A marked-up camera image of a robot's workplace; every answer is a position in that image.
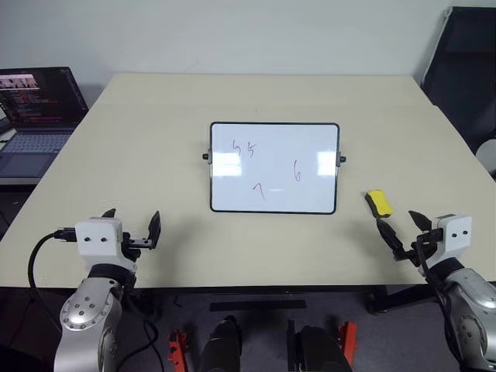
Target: white wall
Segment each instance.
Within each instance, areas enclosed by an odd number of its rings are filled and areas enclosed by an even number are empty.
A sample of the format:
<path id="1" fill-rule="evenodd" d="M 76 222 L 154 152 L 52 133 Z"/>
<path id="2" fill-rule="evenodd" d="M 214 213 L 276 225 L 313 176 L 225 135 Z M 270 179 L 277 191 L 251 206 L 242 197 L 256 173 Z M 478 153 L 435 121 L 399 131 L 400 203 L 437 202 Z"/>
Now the white wall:
<path id="1" fill-rule="evenodd" d="M 458 0 L 457 5 L 496 5 Z M 68 65 L 91 104 L 118 71 L 412 74 L 451 0 L 0 0 L 0 67 Z"/>

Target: laptop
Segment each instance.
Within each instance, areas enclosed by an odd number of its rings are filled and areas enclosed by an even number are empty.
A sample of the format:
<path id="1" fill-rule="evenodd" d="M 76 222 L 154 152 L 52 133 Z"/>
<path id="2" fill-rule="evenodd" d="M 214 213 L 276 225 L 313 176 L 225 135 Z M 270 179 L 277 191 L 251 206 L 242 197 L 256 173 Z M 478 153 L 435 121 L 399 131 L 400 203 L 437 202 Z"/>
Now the laptop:
<path id="1" fill-rule="evenodd" d="M 0 107 L 16 130 L 0 184 L 37 184 L 88 112 L 69 67 L 0 69 Z"/>

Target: whiteboard stand knob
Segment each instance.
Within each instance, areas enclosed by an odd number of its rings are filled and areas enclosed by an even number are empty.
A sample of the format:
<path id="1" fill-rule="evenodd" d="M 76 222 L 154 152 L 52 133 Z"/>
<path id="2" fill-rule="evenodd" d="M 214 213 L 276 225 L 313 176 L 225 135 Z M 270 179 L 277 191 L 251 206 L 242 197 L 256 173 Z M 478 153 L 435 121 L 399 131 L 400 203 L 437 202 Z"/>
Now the whiteboard stand knob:
<path id="1" fill-rule="evenodd" d="M 207 164 L 212 164 L 212 151 L 210 149 L 208 149 L 208 152 L 207 153 L 203 153 L 201 155 L 201 158 L 203 160 L 207 160 Z"/>
<path id="2" fill-rule="evenodd" d="M 338 156 L 337 156 L 337 158 L 336 158 L 336 165 L 337 165 L 338 167 L 341 167 L 341 164 L 342 164 L 342 163 L 345 163 L 345 162 L 346 162 L 346 157 L 342 157 L 342 156 L 341 156 L 341 153 L 338 153 Z"/>

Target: whiteboard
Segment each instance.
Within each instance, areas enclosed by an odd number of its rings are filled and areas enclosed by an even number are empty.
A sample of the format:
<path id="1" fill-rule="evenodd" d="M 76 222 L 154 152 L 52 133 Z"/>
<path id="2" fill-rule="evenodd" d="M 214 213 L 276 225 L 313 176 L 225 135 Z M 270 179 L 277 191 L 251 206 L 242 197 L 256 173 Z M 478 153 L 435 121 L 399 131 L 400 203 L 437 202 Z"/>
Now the whiteboard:
<path id="1" fill-rule="evenodd" d="M 214 212 L 336 210 L 335 123 L 213 122 L 210 161 Z"/>

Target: laptop keyboard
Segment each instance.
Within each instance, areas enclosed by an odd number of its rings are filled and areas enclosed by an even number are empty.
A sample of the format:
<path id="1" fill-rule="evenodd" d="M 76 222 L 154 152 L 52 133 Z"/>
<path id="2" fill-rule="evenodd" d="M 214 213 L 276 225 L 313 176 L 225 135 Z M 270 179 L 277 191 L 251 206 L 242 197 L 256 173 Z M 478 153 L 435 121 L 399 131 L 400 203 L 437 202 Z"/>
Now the laptop keyboard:
<path id="1" fill-rule="evenodd" d="M 58 153 L 70 134 L 22 134 L 12 138 L 4 153 Z"/>

